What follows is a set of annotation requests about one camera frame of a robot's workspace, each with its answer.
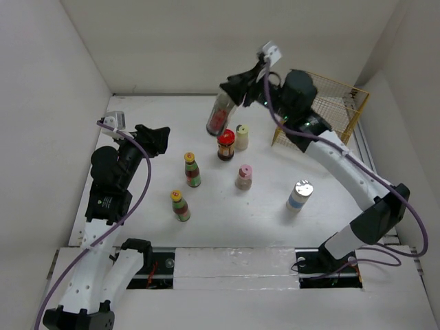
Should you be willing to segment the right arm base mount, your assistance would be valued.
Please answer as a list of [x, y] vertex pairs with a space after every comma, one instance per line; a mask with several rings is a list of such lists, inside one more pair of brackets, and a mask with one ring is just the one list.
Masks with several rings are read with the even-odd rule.
[[296, 250], [295, 254], [296, 261], [291, 266], [291, 271], [298, 275], [299, 288], [363, 288], [358, 265], [349, 264], [349, 261], [355, 260], [355, 252], [350, 252], [347, 257], [330, 267], [318, 260], [317, 249]]

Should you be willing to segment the ketchup bottle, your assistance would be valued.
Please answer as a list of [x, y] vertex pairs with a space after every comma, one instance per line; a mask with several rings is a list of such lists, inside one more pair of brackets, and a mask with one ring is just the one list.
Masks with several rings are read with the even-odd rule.
[[177, 219], [181, 222], [189, 220], [190, 210], [186, 200], [183, 198], [182, 192], [180, 190], [173, 190], [170, 193], [170, 198], [172, 201], [172, 209]]
[[190, 187], [196, 188], [201, 184], [201, 176], [199, 172], [199, 167], [195, 160], [194, 153], [192, 152], [185, 153], [184, 160], [185, 160], [186, 183]]

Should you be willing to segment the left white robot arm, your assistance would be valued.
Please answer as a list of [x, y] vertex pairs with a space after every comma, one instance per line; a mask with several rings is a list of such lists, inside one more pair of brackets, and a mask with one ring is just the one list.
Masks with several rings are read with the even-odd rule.
[[81, 253], [66, 267], [47, 293], [34, 328], [112, 329], [114, 308], [137, 272], [153, 266], [150, 241], [127, 239], [120, 253], [113, 245], [140, 202], [133, 203], [129, 185], [142, 160], [152, 174], [151, 159], [168, 147], [170, 128], [150, 129], [142, 124], [131, 133], [97, 122], [118, 148], [104, 146], [91, 156], [92, 177], [85, 213]]

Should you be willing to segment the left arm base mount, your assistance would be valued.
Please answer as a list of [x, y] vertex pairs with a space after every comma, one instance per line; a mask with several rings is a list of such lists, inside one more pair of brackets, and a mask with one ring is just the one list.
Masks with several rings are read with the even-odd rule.
[[127, 289], [172, 289], [175, 250], [153, 251], [153, 261], [144, 266], [129, 282]]

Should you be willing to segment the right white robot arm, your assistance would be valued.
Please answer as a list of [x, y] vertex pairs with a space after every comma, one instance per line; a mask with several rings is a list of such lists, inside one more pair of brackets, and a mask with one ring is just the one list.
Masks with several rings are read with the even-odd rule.
[[365, 245], [376, 244], [395, 227], [409, 208], [410, 191], [404, 184], [396, 186], [372, 173], [352, 156], [329, 123], [312, 107], [318, 90], [305, 71], [293, 69], [284, 83], [274, 85], [270, 72], [262, 64], [241, 74], [229, 76], [219, 85], [219, 96], [227, 109], [214, 106], [206, 125], [209, 134], [218, 136], [226, 128], [234, 108], [257, 102], [274, 117], [281, 117], [287, 138], [304, 154], [324, 166], [350, 193], [361, 213], [342, 230], [323, 242], [316, 262], [324, 270], [342, 267], [350, 253]]

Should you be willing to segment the tall red-label sauce bottle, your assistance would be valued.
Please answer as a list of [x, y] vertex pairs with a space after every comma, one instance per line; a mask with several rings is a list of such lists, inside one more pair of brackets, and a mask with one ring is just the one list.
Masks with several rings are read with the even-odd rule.
[[226, 92], [219, 93], [206, 124], [208, 134], [214, 137], [222, 135], [236, 107], [237, 105]]

